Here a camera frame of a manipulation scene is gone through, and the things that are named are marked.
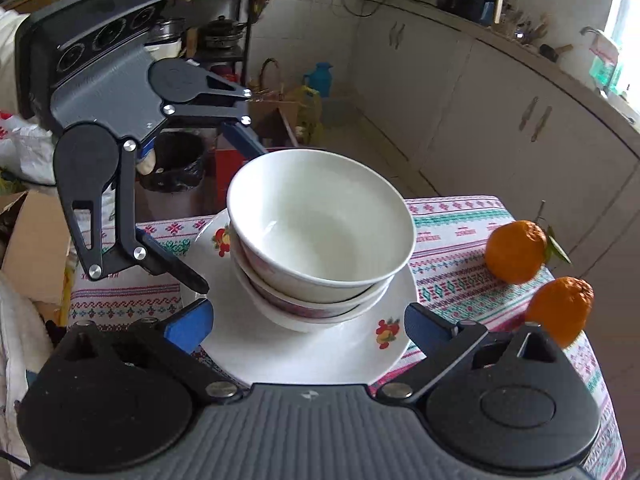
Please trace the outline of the white plate with stain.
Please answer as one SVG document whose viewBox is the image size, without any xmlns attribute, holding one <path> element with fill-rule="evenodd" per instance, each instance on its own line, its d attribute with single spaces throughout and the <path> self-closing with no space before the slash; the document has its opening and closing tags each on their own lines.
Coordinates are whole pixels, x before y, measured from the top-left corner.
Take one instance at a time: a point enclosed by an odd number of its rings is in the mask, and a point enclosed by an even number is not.
<svg viewBox="0 0 640 480">
<path fill-rule="evenodd" d="M 236 382 L 376 386 L 422 358 L 405 331 L 405 308 L 418 299 L 408 268 L 359 318 L 314 333 L 294 332 L 259 312 L 257 295 L 238 277 L 228 252 L 220 252 L 228 224 L 224 212 L 198 220 L 201 231 L 184 261 L 208 281 L 214 309 L 213 329 L 200 348 Z"/>
</svg>

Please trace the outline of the white bowl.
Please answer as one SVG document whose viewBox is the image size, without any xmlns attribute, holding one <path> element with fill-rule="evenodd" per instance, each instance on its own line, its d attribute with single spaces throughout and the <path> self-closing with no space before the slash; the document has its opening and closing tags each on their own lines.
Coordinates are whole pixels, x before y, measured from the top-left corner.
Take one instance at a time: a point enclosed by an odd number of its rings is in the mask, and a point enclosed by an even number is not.
<svg viewBox="0 0 640 480">
<path fill-rule="evenodd" d="M 388 278 L 386 281 L 369 287 L 365 292 L 352 299 L 318 304 L 318 302 L 286 296 L 284 292 L 279 292 L 268 285 L 252 268 L 240 243 L 231 247 L 231 257 L 240 268 L 241 276 L 247 281 L 250 292 L 256 292 L 262 300 L 267 301 L 273 307 L 300 318 L 314 318 L 315 320 L 358 318 L 359 315 L 368 312 L 380 302 L 393 281 L 393 278 Z"/>
<path fill-rule="evenodd" d="M 302 318 L 299 315 L 280 310 L 265 300 L 257 289 L 250 284 L 250 279 L 244 271 L 236 264 L 233 265 L 233 271 L 244 290 L 248 293 L 248 296 L 250 296 L 250 301 L 265 318 L 268 318 L 269 321 L 277 326 L 281 326 L 287 330 L 294 330 L 294 332 L 297 333 L 314 333 L 346 323 L 355 318 L 360 318 L 361 315 L 367 313 L 382 300 L 393 281 L 392 278 L 387 280 L 382 286 L 382 289 L 379 292 L 375 292 L 371 299 L 363 301 L 363 303 L 355 309 L 344 314 L 334 316 L 333 318 Z"/>
<path fill-rule="evenodd" d="M 231 179 L 227 211 L 250 266 L 278 292 L 317 304 L 352 299 L 397 274 L 416 246 L 400 193 L 356 160 L 288 148 Z"/>
</svg>

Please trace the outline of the white kitchen cabinets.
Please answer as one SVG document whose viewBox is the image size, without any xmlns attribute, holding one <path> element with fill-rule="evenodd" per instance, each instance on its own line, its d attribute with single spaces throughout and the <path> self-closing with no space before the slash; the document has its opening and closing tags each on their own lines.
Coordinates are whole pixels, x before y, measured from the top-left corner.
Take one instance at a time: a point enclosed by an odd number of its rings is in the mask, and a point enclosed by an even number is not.
<svg viewBox="0 0 640 480">
<path fill-rule="evenodd" d="M 639 135 L 602 96 L 487 29 L 409 3 L 357 29 L 360 110 L 442 195 L 546 218 L 577 273 L 639 253 Z"/>
</svg>

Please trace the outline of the red cardboard box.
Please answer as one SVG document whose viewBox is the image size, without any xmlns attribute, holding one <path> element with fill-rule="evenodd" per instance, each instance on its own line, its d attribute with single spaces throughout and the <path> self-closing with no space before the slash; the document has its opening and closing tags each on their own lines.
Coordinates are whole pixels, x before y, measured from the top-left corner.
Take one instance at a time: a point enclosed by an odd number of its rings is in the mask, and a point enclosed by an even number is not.
<svg viewBox="0 0 640 480">
<path fill-rule="evenodd" d="M 247 159 L 234 148 L 220 150 L 216 148 L 215 162 L 215 191 L 216 204 L 224 208 L 227 203 L 227 193 L 231 180 L 235 174 L 247 163 Z"/>
</svg>

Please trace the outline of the black trash bin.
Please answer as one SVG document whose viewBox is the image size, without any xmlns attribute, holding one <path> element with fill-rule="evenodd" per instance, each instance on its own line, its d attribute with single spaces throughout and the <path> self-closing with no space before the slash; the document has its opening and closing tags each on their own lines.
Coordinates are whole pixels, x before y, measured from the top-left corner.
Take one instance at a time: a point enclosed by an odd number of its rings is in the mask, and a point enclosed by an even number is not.
<svg viewBox="0 0 640 480">
<path fill-rule="evenodd" d="M 179 193 L 196 188 L 204 178 L 205 144 L 197 134 L 163 131 L 154 143 L 154 169 L 140 178 L 152 192 Z"/>
</svg>

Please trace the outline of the blue thermos jug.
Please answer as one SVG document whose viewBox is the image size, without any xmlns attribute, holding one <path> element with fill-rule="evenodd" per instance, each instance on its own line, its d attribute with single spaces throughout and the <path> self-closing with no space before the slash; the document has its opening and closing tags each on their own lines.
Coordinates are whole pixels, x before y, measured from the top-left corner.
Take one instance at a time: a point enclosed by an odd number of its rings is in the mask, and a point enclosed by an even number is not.
<svg viewBox="0 0 640 480">
<path fill-rule="evenodd" d="M 328 62 L 319 62 L 314 70 L 303 76 L 303 84 L 311 89 L 316 90 L 322 98 L 328 98 L 332 87 L 332 64 Z"/>
</svg>

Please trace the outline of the white red plastic bag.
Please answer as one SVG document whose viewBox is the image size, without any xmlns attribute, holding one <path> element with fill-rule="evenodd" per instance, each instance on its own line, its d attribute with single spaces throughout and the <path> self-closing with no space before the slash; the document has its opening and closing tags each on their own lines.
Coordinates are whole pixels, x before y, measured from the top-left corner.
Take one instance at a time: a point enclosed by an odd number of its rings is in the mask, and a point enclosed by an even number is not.
<svg viewBox="0 0 640 480">
<path fill-rule="evenodd" d="M 1 168 L 42 186 L 55 186 L 52 133 L 17 115 L 1 113 Z"/>
</svg>

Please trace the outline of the orange with leaf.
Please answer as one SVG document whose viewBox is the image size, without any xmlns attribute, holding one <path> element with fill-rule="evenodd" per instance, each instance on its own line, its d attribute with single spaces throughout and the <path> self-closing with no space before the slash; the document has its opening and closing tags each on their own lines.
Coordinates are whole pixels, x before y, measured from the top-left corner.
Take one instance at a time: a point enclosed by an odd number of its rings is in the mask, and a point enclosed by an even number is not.
<svg viewBox="0 0 640 480">
<path fill-rule="evenodd" d="M 518 220 L 499 226 L 488 237 L 484 260 L 488 271 L 509 285 L 531 281 L 552 257 L 572 264 L 556 239 L 554 229 L 542 215 L 543 200 L 534 220 Z"/>
</svg>

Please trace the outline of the black metal shelf rack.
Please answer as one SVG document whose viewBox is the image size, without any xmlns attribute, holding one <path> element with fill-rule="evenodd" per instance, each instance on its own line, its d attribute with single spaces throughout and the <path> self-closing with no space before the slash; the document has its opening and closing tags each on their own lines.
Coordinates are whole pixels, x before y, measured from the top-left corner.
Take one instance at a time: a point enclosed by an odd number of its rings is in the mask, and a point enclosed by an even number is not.
<svg viewBox="0 0 640 480">
<path fill-rule="evenodd" d="M 149 32 L 154 58 L 185 58 L 247 84 L 253 28 L 270 0 L 167 0 Z"/>
</svg>

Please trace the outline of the bumpy orange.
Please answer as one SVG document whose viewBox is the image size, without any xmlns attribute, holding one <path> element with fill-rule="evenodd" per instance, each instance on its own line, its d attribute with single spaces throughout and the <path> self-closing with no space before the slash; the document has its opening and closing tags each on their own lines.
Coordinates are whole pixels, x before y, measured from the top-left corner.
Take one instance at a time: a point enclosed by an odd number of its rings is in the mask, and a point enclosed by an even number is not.
<svg viewBox="0 0 640 480">
<path fill-rule="evenodd" d="M 594 291 L 588 282 L 563 276 L 535 292 L 524 318 L 527 323 L 539 324 L 560 348 L 566 349 L 584 330 L 593 303 Z"/>
</svg>

